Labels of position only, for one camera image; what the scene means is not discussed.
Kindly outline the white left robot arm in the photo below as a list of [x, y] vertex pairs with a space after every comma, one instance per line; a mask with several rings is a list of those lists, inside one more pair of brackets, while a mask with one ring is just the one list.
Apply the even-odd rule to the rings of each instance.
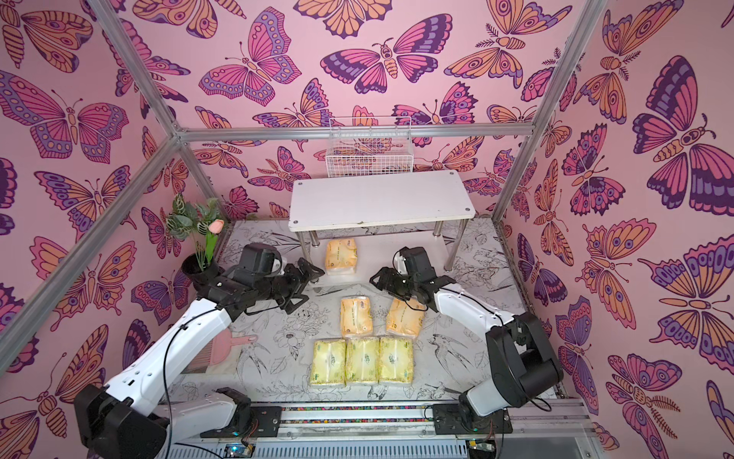
[[224, 387], [174, 405], [169, 386], [233, 321], [254, 315], [256, 304], [270, 301], [294, 313], [309, 299], [306, 286], [324, 275], [304, 257], [284, 263], [275, 247], [248, 244], [239, 263], [210, 279], [158, 342], [104, 386], [89, 384], [76, 396], [82, 445], [101, 458], [155, 458], [201, 433], [251, 432], [252, 401], [243, 393]]

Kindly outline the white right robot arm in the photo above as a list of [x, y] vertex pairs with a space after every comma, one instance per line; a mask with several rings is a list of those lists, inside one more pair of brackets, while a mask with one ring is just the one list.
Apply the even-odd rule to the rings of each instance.
[[424, 248], [398, 250], [393, 265], [369, 282], [392, 298], [414, 299], [451, 317], [485, 341], [489, 378], [458, 398], [465, 430], [478, 430], [477, 423], [510, 407], [536, 405], [544, 392], [563, 382], [562, 365], [536, 315], [513, 314], [468, 294], [454, 278], [437, 274]]

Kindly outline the white two-tier shelf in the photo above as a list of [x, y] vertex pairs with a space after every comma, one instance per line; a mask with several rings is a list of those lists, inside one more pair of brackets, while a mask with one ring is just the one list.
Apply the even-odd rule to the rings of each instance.
[[366, 284], [390, 267], [403, 247], [423, 247], [436, 272], [454, 267], [454, 260], [475, 208], [456, 171], [325, 178], [298, 181], [292, 192], [289, 230], [313, 265], [326, 267], [325, 231], [432, 224], [430, 231], [360, 235], [357, 268], [347, 275], [325, 275], [315, 285]]

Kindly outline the orange tissue pack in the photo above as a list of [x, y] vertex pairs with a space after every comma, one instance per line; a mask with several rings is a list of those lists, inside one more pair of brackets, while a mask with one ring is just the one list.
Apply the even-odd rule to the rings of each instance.
[[357, 241], [355, 238], [334, 239], [328, 242], [325, 271], [328, 275], [353, 275], [357, 271]]
[[373, 334], [371, 301], [368, 296], [348, 296], [340, 300], [340, 331], [344, 338]]
[[422, 331], [424, 313], [396, 309], [394, 299], [386, 317], [386, 333], [410, 339], [417, 338]]

